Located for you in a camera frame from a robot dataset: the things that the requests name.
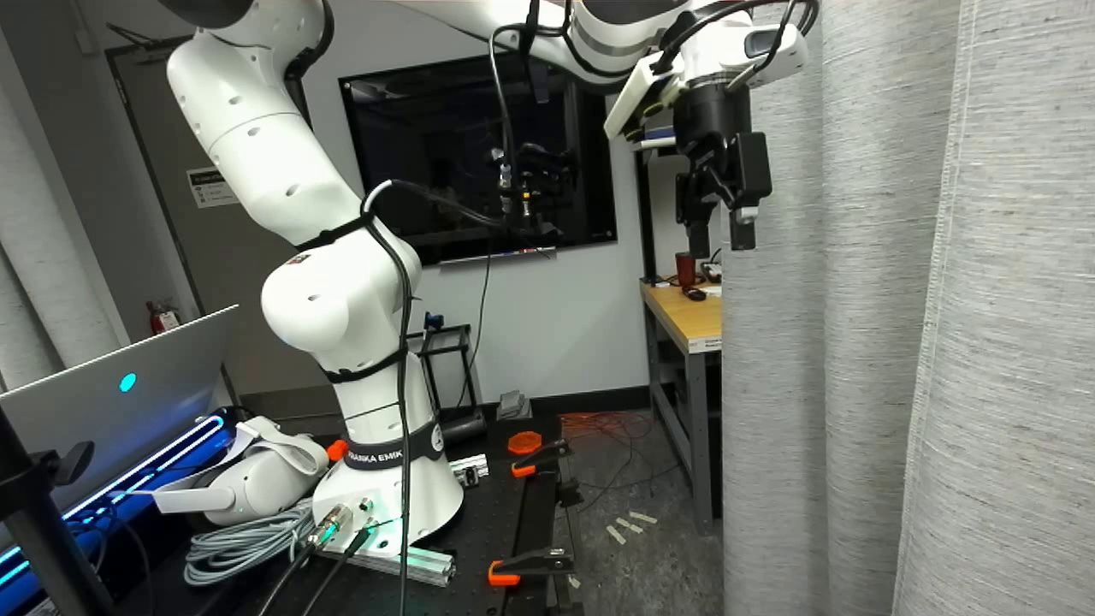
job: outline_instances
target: white wall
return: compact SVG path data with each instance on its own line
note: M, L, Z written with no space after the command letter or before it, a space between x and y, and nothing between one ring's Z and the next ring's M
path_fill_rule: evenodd
M144 302L183 307L190 294L106 59L77 48L67 0L0 4L0 28L110 294L129 335L147 335Z
M337 172L359 189L337 76L481 54L481 41L383 0L332 0L332 12L337 23L336 44L308 71L303 88L315 135ZM84 15L101 44L123 44L101 28L110 20L154 38L183 30L156 4L84 0ZM552 260L494 264L478 352L478 384L489 401L504 392L548 397L645 384L635 287L635 189L628 165L628 151L614 144L616 243L563 251ZM447 322L475 322L478 284L478 266L428 271L417 287L413 326L422 326L422 311L442 311Z

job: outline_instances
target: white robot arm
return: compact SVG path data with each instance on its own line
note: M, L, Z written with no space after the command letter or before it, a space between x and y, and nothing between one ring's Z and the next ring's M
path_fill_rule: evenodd
M242 208L300 251L264 284L264 314L272 335L310 352L328 373L351 443L348 460L315 491L315 519L337 509L342 549L373 527L366 551L400 555L404 540L413 545L454 516L461 488L442 452L425 369L404 348L417 253L371 216L373 199L400 185L356 194L303 119L299 78L324 52L332 12L324 0L160 4L194 23L194 38L169 63L183 119ZM757 153L757 142L749 119L728 109L744 88L726 86L796 69L801 30L788 28L789 12L779 28L757 28L744 15L788 0L653 7L628 23L598 20L583 0L396 4L475 38L506 33L504 44L586 81L626 81L609 135L635 138L653 109L675 105L679 142L701 169L699 183L715 185L726 201L728 192L732 201L761 199L767 169L761 183L734 172Z

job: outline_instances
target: curtain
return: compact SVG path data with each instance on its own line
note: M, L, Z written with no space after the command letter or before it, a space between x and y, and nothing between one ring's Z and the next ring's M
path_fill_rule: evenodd
M823 0L726 256L726 613L1095 613L1095 4Z
M0 392L120 341L120 314L0 33Z

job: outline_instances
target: monitor screen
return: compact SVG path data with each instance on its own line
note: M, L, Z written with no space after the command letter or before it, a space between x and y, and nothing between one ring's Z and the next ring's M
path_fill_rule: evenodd
M513 232L478 227L409 192L377 201L380 221L425 264L588 248L616 241L604 95L561 69L498 59L520 169L534 178L522 206L498 194L498 104L486 59L342 78L342 104L364 185L422 183L454 201L506 221Z

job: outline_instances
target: table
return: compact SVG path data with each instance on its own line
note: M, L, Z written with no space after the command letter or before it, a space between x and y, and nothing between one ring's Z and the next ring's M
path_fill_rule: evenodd
M548 583L527 578L518 594L486 588L481 575L494 557L511 557L520 551L552 549L559 467L544 464L536 480L518 484L511 476L511 460L504 456L506 436L520 428L536 428L544 443L559 440L559 417L536 417L520 424L496 424L489 445L489 480L465 492L458 519L450 519L439 538L422 549L439 549L454 555L454 578L447 588L407 583L409 616L539 616L548 606ZM284 572L284 557L253 570L212 594L194 594L182 587L182 555L156 570L154 583L129 594L120 616L253 616L268 600L271 587ZM319 561L294 575L282 594L271 616L300 613L308 595L324 578L328 561ZM395 575L377 575L364 570L342 570L324 588L315 613L324 616L359 616L359 613L396 613L400 583Z
M720 404L708 394L708 369L720 369L722 359L722 298L690 302L681 287L642 284L642 307L651 404L688 474L693 516L712 525L720 506L712 417L720 417Z

